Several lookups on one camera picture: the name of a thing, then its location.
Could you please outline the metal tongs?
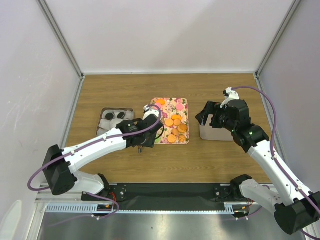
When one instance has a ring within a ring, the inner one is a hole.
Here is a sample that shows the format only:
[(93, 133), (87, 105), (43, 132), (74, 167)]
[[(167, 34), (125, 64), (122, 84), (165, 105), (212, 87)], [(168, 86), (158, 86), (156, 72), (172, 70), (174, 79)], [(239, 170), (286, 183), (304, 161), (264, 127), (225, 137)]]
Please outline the metal tongs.
[(138, 146), (137, 152), (138, 152), (139, 154), (141, 154), (141, 153), (143, 152), (143, 149), (144, 149), (143, 146)]

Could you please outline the black cookie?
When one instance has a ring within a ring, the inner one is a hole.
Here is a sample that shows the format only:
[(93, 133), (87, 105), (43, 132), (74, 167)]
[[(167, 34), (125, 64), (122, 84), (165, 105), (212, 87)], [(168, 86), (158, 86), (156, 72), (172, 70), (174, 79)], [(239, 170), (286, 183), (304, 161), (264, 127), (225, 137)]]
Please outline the black cookie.
[(105, 119), (108, 120), (108, 121), (111, 121), (114, 119), (114, 114), (112, 112), (109, 112), (105, 115)]
[(120, 112), (120, 113), (117, 114), (117, 118), (118, 119), (124, 119), (125, 115), (126, 115), (125, 112)]

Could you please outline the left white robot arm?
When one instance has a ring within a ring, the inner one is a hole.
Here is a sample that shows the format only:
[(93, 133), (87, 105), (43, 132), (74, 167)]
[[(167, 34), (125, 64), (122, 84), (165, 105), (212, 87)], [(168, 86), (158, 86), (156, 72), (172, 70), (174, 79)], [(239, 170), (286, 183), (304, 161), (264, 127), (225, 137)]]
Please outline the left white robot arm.
[(110, 153), (134, 147), (152, 148), (158, 130), (163, 127), (161, 113), (145, 112), (142, 119), (124, 120), (106, 133), (66, 149), (51, 146), (43, 162), (43, 173), (54, 196), (65, 194), (82, 184), (80, 191), (92, 193), (98, 200), (109, 197), (110, 188), (101, 174), (80, 172), (85, 165)]

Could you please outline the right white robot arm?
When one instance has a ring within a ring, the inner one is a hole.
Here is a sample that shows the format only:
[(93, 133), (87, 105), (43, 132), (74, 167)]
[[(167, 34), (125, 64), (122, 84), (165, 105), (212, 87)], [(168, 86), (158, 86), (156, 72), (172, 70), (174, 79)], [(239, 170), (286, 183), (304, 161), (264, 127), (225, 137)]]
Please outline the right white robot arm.
[(208, 101), (195, 118), (202, 126), (228, 130), (234, 142), (260, 165), (276, 188), (272, 191), (244, 174), (231, 181), (230, 195), (234, 200), (249, 198), (258, 203), (273, 214), (288, 235), (319, 221), (316, 210), (320, 205), (319, 192), (313, 193), (287, 166), (278, 166), (282, 159), (272, 156), (269, 136), (251, 122), (244, 100), (234, 99), (227, 104)]

